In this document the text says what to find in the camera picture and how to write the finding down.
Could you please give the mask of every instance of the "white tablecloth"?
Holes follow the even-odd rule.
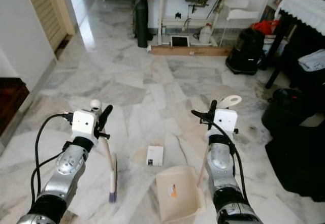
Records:
[[[324,0],[282,0],[276,15],[283,10],[325,36]]]

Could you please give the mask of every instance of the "white bottle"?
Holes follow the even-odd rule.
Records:
[[[210,36],[212,35],[211,24],[207,23],[200,31],[199,42],[201,44],[209,44]]]

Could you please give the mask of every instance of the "marble floor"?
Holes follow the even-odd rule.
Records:
[[[235,143],[243,161],[249,200],[268,223],[325,222],[325,203],[285,191],[265,152],[270,140],[261,123],[274,89],[287,87],[283,75],[271,90],[271,71],[233,75],[225,57],[153,56],[137,47],[132,35],[132,0],[94,0],[55,70],[26,113],[1,156],[0,223],[16,223],[30,206],[34,141],[43,120],[57,112],[89,109],[92,99],[112,104],[106,132],[118,158],[117,202],[110,204],[107,159],[99,145],[89,155],[69,211],[62,223],[160,223],[155,175],[172,166],[202,165],[206,127],[191,109],[206,111],[212,99],[238,94]],[[54,119],[40,141],[41,161],[60,152],[70,126]],[[165,147],[162,167],[145,164],[148,145]],[[42,184],[53,164],[44,166]],[[177,223],[216,223],[204,176],[205,212]]]

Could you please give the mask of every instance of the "beige dustpan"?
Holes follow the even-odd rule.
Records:
[[[206,209],[203,191],[196,185],[193,167],[168,168],[156,176],[160,217],[163,222],[196,215]]]

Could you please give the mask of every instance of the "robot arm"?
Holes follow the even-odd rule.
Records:
[[[218,224],[262,224],[249,203],[243,197],[234,178],[235,166],[229,138],[235,130],[237,113],[232,110],[216,109],[216,101],[208,113],[192,111],[200,123],[208,124],[209,142],[206,169],[209,174],[209,190],[217,211]],[[218,124],[228,135],[225,136],[209,122]]]
[[[102,113],[101,103],[93,101],[91,111],[78,110],[72,121],[72,138],[67,149],[57,158],[56,167],[29,212],[18,224],[59,224],[76,194],[77,184],[85,171],[92,147],[98,144],[100,133],[113,107]]]

